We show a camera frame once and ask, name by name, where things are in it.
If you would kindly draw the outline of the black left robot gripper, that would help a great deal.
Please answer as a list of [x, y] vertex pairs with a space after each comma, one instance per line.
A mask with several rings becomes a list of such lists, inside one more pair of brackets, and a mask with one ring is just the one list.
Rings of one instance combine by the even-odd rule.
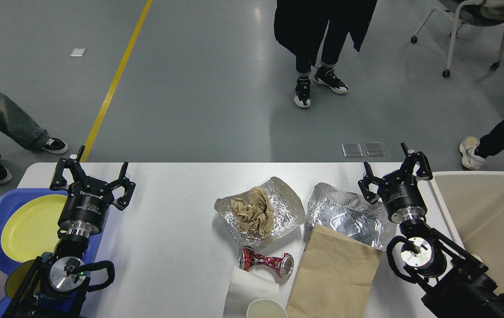
[[[128, 162], [122, 164], [119, 176], [114, 181], [88, 179], [80, 165], [84, 150], [85, 145], [81, 145], [75, 159], [72, 157], [59, 159], [49, 189], [68, 192], [58, 220], [60, 229], [69, 230], [74, 222], [81, 221], [91, 225], [90, 235], [97, 235], [104, 230], [109, 205], [116, 207], [119, 211], [124, 211], [131, 202], [136, 184], [127, 177]], [[68, 185], [68, 180], [63, 176], [66, 169], [70, 171], [73, 178], [71, 185]], [[120, 197], [113, 194], [117, 189], [123, 189]]]

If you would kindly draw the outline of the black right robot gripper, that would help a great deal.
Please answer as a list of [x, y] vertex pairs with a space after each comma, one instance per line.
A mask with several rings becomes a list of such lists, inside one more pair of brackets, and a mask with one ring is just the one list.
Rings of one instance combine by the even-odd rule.
[[[385, 205], [388, 219], [393, 223], [407, 220], [422, 219], [427, 213], [427, 206], [417, 186], [417, 181], [432, 180], [433, 171], [428, 158], [423, 152], [415, 152], [401, 142], [405, 160], [400, 166], [404, 173], [389, 173], [382, 178], [373, 175], [369, 162], [363, 162], [365, 174], [358, 181], [363, 197], [370, 204], [375, 204], [381, 197]], [[415, 166], [419, 168], [413, 175]], [[378, 193], [374, 193], [369, 186], [377, 185]]]

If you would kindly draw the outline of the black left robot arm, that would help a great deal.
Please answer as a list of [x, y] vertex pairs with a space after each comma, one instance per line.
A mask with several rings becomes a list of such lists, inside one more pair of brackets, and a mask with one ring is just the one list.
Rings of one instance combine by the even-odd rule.
[[86, 262], [90, 238], [104, 231], [110, 206], [123, 211], [131, 201], [135, 183], [127, 177], [128, 163], [122, 164], [118, 178], [104, 181], [86, 174], [80, 160], [60, 159], [50, 189], [64, 190], [58, 224], [58, 243], [27, 261], [10, 274], [5, 293], [10, 299], [4, 318], [78, 318], [89, 292], [110, 286], [116, 277], [109, 260]]

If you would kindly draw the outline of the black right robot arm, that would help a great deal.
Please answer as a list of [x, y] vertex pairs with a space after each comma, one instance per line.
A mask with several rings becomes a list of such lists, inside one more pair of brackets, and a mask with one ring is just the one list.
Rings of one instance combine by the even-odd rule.
[[371, 165], [358, 186], [370, 204], [382, 201], [390, 222], [399, 226], [387, 244], [390, 269], [397, 277], [424, 291], [423, 305], [438, 318], [504, 318], [504, 294], [488, 267], [426, 221], [428, 208], [417, 186], [433, 172], [421, 151], [401, 143], [405, 160], [399, 169], [377, 177]]

